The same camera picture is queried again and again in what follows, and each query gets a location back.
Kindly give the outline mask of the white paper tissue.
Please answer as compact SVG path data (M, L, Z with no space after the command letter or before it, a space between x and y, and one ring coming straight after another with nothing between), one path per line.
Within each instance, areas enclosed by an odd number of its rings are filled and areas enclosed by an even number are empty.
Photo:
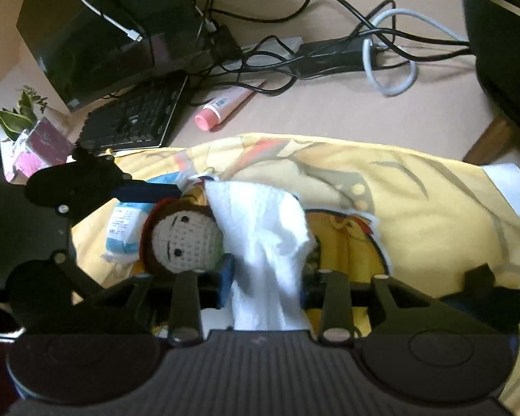
M206 198L236 259L230 303L237 331L304 331L302 271L314 241L292 193L241 181L209 181Z

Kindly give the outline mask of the blue white tissue pack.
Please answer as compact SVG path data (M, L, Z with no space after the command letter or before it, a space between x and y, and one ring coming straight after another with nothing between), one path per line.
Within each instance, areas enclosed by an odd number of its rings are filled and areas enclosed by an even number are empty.
M182 192L187 177L182 172L174 172L156 176L146 181L175 184ZM111 263L126 265L139 258L144 223L157 203L124 203L119 201L114 206L106 226L103 259Z

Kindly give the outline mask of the black keyboard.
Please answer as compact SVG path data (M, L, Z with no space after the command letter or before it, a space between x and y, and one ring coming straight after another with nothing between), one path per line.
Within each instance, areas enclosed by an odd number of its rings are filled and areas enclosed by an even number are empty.
M92 153L163 147L179 116L189 77L175 71L138 84L87 116L78 145Z

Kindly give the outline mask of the dark red box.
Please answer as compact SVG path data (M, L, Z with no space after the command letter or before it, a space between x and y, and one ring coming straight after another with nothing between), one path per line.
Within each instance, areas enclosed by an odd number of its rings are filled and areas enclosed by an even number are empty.
M13 144L12 177L25 176L66 163L74 145L47 118L24 130Z

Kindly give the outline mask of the pink cosmetic tube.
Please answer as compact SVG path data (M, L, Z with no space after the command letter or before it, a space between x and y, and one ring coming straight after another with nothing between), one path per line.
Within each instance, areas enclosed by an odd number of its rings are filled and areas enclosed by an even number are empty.
M222 124L248 97L255 88L263 89L264 80L252 80L242 86L230 86L206 102L195 114L194 122L201 131L211 131Z

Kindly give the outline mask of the yellow printed cloth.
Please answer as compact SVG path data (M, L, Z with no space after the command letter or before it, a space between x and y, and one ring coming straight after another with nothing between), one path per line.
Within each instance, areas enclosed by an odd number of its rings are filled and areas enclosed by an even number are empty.
M426 294L457 292L487 264L520 288L520 217L481 167L402 147L247 133L189 148L119 154L135 179L212 174L294 193L303 204L363 214L392 273ZM502 395L520 415L520 356Z

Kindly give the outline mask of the small green plant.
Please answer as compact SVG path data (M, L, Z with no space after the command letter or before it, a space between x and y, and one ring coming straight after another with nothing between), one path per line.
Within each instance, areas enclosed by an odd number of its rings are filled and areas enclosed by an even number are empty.
M39 109L43 114L48 105L47 97L41 96L30 86L23 86L17 106L11 110L0 110L0 126L7 138L15 142L23 131L31 131L38 121L35 110Z

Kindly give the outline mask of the black tablet screen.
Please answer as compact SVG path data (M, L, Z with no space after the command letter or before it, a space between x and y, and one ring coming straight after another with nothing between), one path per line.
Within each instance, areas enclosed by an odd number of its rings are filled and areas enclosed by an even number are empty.
M23 0L17 30L70 111L208 58L192 0Z

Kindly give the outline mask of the black power adapter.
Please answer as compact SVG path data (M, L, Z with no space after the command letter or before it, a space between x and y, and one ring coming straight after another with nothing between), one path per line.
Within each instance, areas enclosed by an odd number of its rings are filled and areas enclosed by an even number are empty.
M297 56L298 61L290 68L300 77L364 71L362 38L304 43Z

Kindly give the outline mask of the black round appliance wooden legs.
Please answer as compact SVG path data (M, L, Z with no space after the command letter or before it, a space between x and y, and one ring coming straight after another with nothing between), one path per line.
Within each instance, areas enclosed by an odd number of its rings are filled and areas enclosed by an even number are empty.
M520 0L462 0L478 82L498 107L493 122L464 157L495 161L520 132Z

